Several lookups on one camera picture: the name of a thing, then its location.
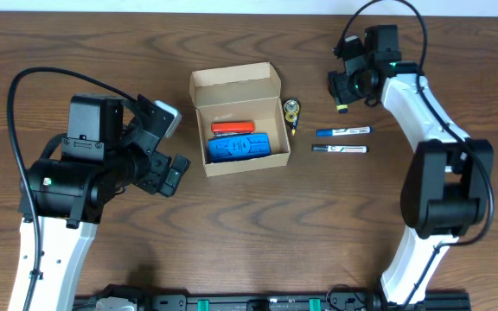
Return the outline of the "correction tape dispenser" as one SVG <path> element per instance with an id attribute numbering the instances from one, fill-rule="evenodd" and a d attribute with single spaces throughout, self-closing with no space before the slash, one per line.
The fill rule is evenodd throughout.
<path id="1" fill-rule="evenodd" d="M 290 126 L 291 134 L 296 135 L 301 112 L 301 103 L 297 98 L 288 98 L 283 103 L 284 120 Z"/>

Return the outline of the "blue whiteboard marker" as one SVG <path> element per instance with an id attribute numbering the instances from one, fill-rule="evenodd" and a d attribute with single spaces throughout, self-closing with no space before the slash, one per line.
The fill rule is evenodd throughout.
<path id="1" fill-rule="evenodd" d="M 350 136 L 350 135 L 370 134 L 372 132 L 373 128 L 371 126 L 363 126 L 363 127 L 352 127 L 352 128 L 316 130 L 316 136 L 317 137 Z"/>

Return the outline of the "orange highlighter pen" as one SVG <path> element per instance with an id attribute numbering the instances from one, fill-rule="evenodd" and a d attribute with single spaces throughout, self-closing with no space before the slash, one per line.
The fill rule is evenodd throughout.
<path id="1" fill-rule="evenodd" d="M 216 137 L 250 134 L 254 131 L 255 125 L 253 122 L 226 122 L 211 125 L 211 132 Z"/>

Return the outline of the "yellow highlighter pen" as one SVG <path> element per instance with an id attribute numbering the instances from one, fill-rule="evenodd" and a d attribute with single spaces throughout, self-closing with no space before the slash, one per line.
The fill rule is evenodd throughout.
<path id="1" fill-rule="evenodd" d="M 340 114 L 347 113 L 348 112 L 348 106 L 347 105 L 337 105 L 336 109 Z"/>

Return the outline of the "brown cardboard box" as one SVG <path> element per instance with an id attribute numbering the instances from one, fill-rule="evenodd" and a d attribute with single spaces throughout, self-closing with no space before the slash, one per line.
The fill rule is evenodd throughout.
<path id="1" fill-rule="evenodd" d="M 269 62 L 194 71 L 189 81 L 201 140 L 201 158 L 206 176 L 283 167 L 291 155 L 284 110 L 280 99 L 281 79 Z M 213 162 L 208 141 L 217 123 L 252 122 L 257 133 L 269 137 L 271 154 L 237 162 Z"/>

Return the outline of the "blue plastic stapler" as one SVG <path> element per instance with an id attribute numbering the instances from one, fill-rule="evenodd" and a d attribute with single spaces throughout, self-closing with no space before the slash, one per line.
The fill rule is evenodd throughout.
<path id="1" fill-rule="evenodd" d="M 224 136 L 208 142 L 210 162 L 236 162 L 271 155 L 265 133 Z"/>

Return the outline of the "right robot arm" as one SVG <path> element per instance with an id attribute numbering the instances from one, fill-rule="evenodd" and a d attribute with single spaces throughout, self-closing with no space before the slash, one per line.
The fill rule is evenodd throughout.
<path id="1" fill-rule="evenodd" d="M 478 242 L 493 221 L 493 147 L 450 119 L 423 64 L 402 59 L 396 26 L 369 27 L 362 38 L 343 35 L 333 53 L 345 66 L 328 75 L 338 111 L 359 100 L 382 105 L 414 152 L 400 195 L 403 237 L 367 309 L 424 310 L 432 304 L 427 284 L 449 248 L 465 246 L 469 228 L 483 223 L 471 240 Z"/>

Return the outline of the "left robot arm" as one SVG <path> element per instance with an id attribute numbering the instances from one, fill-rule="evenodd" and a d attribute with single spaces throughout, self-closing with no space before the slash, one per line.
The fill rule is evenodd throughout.
<path id="1" fill-rule="evenodd" d="M 135 102 L 76 94 L 67 133 L 46 145 L 20 184 L 20 259 L 9 308 L 70 310 L 104 205 L 130 186 L 175 194 L 189 160 L 157 150 L 181 121 L 179 111 L 139 96 Z"/>

